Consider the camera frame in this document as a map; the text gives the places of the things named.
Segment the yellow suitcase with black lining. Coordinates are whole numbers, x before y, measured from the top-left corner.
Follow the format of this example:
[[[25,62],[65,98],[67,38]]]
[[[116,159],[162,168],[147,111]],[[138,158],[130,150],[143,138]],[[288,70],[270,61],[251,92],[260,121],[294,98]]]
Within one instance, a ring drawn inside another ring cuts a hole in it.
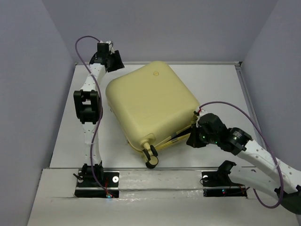
[[[129,145],[149,169],[158,163],[158,151],[187,137],[199,101],[173,69],[153,61],[111,80],[105,90]]]

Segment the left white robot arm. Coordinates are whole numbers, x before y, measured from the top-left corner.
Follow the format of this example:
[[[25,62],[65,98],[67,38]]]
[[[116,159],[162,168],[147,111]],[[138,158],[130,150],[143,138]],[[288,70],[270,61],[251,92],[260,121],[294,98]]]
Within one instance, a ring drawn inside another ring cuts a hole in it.
[[[104,172],[98,142],[98,129],[103,117],[100,82],[105,74],[122,69],[124,65],[119,52],[113,49],[112,41],[99,41],[90,64],[84,66],[88,72],[87,78],[82,87],[73,93],[76,116],[84,133],[85,163],[78,179],[104,188]]]

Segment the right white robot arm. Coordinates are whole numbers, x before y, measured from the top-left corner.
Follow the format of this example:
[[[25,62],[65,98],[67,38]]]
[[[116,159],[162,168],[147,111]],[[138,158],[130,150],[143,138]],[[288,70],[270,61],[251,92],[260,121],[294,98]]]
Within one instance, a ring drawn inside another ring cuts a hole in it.
[[[220,184],[244,184],[270,195],[286,210],[301,213],[301,172],[273,157],[248,133],[239,128],[227,128],[220,118],[205,111],[195,113],[195,122],[186,142],[193,148],[216,145],[221,150],[256,167],[243,170],[236,163],[224,161],[215,172]]]

